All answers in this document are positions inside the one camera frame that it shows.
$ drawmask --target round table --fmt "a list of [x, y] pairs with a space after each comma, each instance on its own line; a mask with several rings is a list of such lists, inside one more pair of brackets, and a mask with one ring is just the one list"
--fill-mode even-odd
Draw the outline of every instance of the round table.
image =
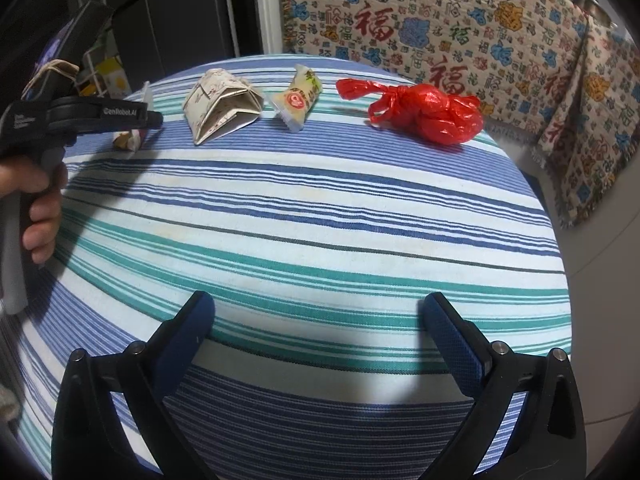
[[[324, 84], [302, 132], [266, 106], [194, 146], [181, 105], [207, 68], [271, 92], [297, 62]], [[484, 132], [441, 147], [373, 129], [375, 97], [337, 95], [346, 76], [406, 83], [323, 57], [227, 60], [152, 85], [164, 127], [136, 154], [115, 151], [110, 134], [67, 150], [55, 257], [30, 307], [1, 323], [3, 380], [24, 396], [17, 433], [44, 470], [69, 352], [146, 340], [194, 290], [215, 298], [216, 321], [165, 403], [229, 480], [417, 478], [470, 407], [418, 328], [430, 292], [489, 340], [570, 352], [554, 231], [516, 166]], [[498, 459], [521, 402], [481, 467]]]

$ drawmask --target finger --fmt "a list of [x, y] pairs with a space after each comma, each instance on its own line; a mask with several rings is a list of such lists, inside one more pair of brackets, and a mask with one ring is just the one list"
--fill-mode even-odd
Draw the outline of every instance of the finger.
[[53, 185], [58, 189], [64, 189], [69, 181], [69, 173], [64, 163], [58, 165], [53, 172]]
[[62, 194], [59, 189], [53, 189], [46, 195], [33, 201], [29, 209], [32, 222], [39, 222], [60, 216], [62, 211]]
[[49, 177], [26, 156], [0, 160], [0, 196], [16, 190], [38, 193], [49, 187]]
[[41, 247], [35, 248], [33, 251], [31, 251], [31, 259], [33, 260], [33, 263], [39, 265], [46, 262], [50, 257], [53, 256], [53, 251], [55, 248], [55, 240], [52, 240], [48, 244], [45, 244]]
[[31, 251], [36, 247], [46, 245], [52, 241], [58, 233], [60, 220], [60, 216], [56, 216], [55, 218], [43, 220], [42, 222], [27, 227], [22, 235], [24, 248]]

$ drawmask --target gray handle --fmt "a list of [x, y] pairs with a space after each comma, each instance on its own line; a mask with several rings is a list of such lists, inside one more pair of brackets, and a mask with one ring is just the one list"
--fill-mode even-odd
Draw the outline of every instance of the gray handle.
[[[64, 155], [64, 148], [51, 148], [32, 158], [39, 159], [35, 161], [51, 177]], [[27, 306], [30, 283], [40, 270], [22, 246], [35, 198], [18, 191], [0, 198], [0, 306], [6, 314], [17, 314]]]

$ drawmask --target knotted plastic bag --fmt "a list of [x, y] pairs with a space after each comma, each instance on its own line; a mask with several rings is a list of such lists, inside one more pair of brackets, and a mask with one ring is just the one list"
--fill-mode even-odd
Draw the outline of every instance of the knotted plastic bag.
[[375, 81], [340, 79], [340, 97], [357, 99], [372, 92], [382, 97], [369, 106], [372, 124], [385, 121], [398, 129], [439, 144], [459, 144], [482, 130], [480, 100], [475, 96], [445, 94], [435, 86], [386, 86]]

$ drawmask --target yellow package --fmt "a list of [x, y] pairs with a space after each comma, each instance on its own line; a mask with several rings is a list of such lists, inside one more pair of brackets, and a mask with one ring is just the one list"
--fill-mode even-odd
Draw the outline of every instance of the yellow package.
[[297, 64], [296, 75], [284, 92], [272, 94], [269, 98], [280, 118], [294, 133], [305, 124], [305, 117], [322, 91], [322, 82], [309, 67]]

